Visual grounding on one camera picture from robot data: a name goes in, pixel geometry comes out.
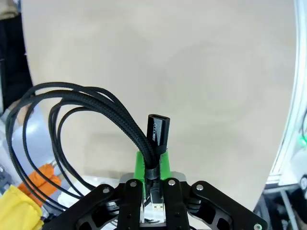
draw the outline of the bolt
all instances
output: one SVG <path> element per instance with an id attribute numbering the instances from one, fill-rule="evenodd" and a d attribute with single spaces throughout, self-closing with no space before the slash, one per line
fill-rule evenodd
<path id="1" fill-rule="evenodd" d="M 260 224 L 255 224 L 254 230 L 262 230 L 262 226 Z"/>
<path id="2" fill-rule="evenodd" d="M 131 186 L 131 187 L 135 187 L 135 186 L 136 186 L 136 182 L 135 182 L 135 181 L 132 181 L 132 182 L 130 183 L 130 186 Z"/>
<path id="3" fill-rule="evenodd" d="M 104 188 L 104 189 L 102 190 L 102 192 L 103 192 L 103 193 L 108 193 L 108 192 L 110 192 L 110 189 Z"/>
<path id="4" fill-rule="evenodd" d="M 201 191 L 201 190 L 203 189 L 203 186 L 202 186 L 201 184 L 198 184 L 198 185 L 196 186 L 196 189 L 199 190 L 199 191 Z"/>
<path id="5" fill-rule="evenodd" d="M 168 181 L 168 184 L 169 184 L 170 186 L 173 186 L 173 185 L 176 184 L 176 182 L 175 182 L 174 180 L 169 180 L 169 181 Z"/>

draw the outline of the black cable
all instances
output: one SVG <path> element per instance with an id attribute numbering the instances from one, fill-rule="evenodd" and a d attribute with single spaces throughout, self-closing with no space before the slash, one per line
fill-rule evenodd
<path id="1" fill-rule="evenodd" d="M 34 94 L 37 90 L 44 89 L 44 88 L 50 88 L 50 87 L 60 87 L 60 88 L 70 88 L 73 89 L 70 90 L 53 90 L 50 92 L 39 94 L 35 97 L 28 98 L 30 95 Z M 47 177 L 45 177 L 40 171 L 36 168 L 33 161 L 31 160 L 29 156 L 29 152 L 26 146 L 26 126 L 28 119 L 30 117 L 30 114 L 35 107 L 36 104 L 38 104 L 40 101 L 48 98 L 62 98 L 59 103 L 57 103 L 50 111 L 49 118 L 48 118 L 48 127 L 49 127 L 49 133 L 51 137 L 52 142 L 52 148 L 54 150 L 55 159 L 57 161 L 58 166 L 60 167 L 60 170 L 62 174 L 64 175 L 65 179 L 68 181 L 68 183 L 75 189 L 77 193 L 79 193 L 81 196 L 83 196 L 70 182 L 69 178 L 66 176 L 63 168 L 61 167 L 61 164 L 69 171 L 72 176 L 74 176 L 78 181 L 80 181 L 81 184 L 83 184 L 85 187 L 89 188 L 90 190 L 94 188 L 94 186 L 90 185 L 89 183 L 85 182 L 81 176 L 71 167 L 71 165 L 66 160 L 62 147 L 61 147 L 61 141 L 60 141 L 60 132 L 61 128 L 63 126 L 64 121 L 73 113 L 79 112 L 79 111 L 94 111 L 98 113 L 102 113 L 107 118 L 109 118 L 111 121 L 113 121 L 119 128 L 121 128 L 124 133 L 137 145 L 139 150 L 142 152 L 144 157 L 145 166 L 147 168 L 154 168 L 157 164 L 157 160 L 154 156 L 153 150 L 149 144 L 149 142 L 146 139 L 146 136 L 143 134 L 141 129 L 137 126 L 127 109 L 123 106 L 123 104 L 109 91 L 97 87 L 83 87 L 72 83 L 64 83 L 64 82 L 50 82 L 50 83 L 43 83 L 39 84 L 37 86 L 34 86 L 28 92 L 21 98 L 20 102 L 17 104 L 15 108 L 12 109 L 10 112 L 7 123 L 6 123 L 6 133 L 7 133 L 7 142 L 9 145 L 9 152 L 12 159 L 12 162 L 17 170 L 17 173 L 19 174 L 20 178 L 22 179 L 25 186 L 29 189 L 31 193 L 33 193 L 41 202 L 45 203 L 49 207 L 53 207 L 56 210 L 61 210 L 60 208 L 67 209 L 65 206 L 62 206 L 58 202 L 54 201 L 53 199 L 49 198 L 46 194 L 42 193 L 29 178 L 27 177 L 26 173 L 22 169 L 16 154 L 12 148 L 12 130 L 13 125 L 15 123 L 17 114 L 19 110 L 27 105 L 32 104 L 30 106 L 30 109 L 27 111 L 24 127 L 23 127 L 23 143 L 24 143 L 24 150 L 26 153 L 26 157 L 29 160 L 31 166 L 50 184 L 58 188 L 59 190 L 75 197 L 80 198 L 80 196 L 77 196 L 75 194 L 72 194 L 68 192 L 65 189 L 62 189 L 57 184 L 53 183 L 51 180 L 49 180 Z M 77 107 L 75 109 L 70 110 L 68 113 L 64 115 L 64 117 L 61 119 L 60 124 L 58 126 L 58 130 L 56 129 L 56 121 L 59 114 L 59 110 L 62 106 L 66 104 L 71 105 L 78 105 L 81 107 Z M 56 206 L 45 202 L 38 194 L 35 193 L 37 191 L 39 194 L 41 194 L 44 198 L 47 198 L 51 203 L 55 204 Z"/>
<path id="2" fill-rule="evenodd" d="M 302 121 L 302 124 L 301 124 L 302 138 L 303 138 L 304 142 L 307 144 L 307 138 L 305 137 L 305 128 L 304 128 L 304 123 L 305 123 L 306 116 L 307 116 L 307 108 L 306 108 L 306 110 L 304 112 L 303 121 Z"/>

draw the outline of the table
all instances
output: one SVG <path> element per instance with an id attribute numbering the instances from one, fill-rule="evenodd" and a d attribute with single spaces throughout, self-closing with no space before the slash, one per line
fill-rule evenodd
<path id="1" fill-rule="evenodd" d="M 34 84 L 106 88 L 144 131 L 148 114 L 170 117 L 171 170 L 254 208 L 291 101 L 292 1 L 29 0 L 22 11 Z M 45 118 L 56 101 L 41 103 Z M 102 115 L 73 115 L 62 136 L 80 174 L 134 170 L 136 147 Z"/>

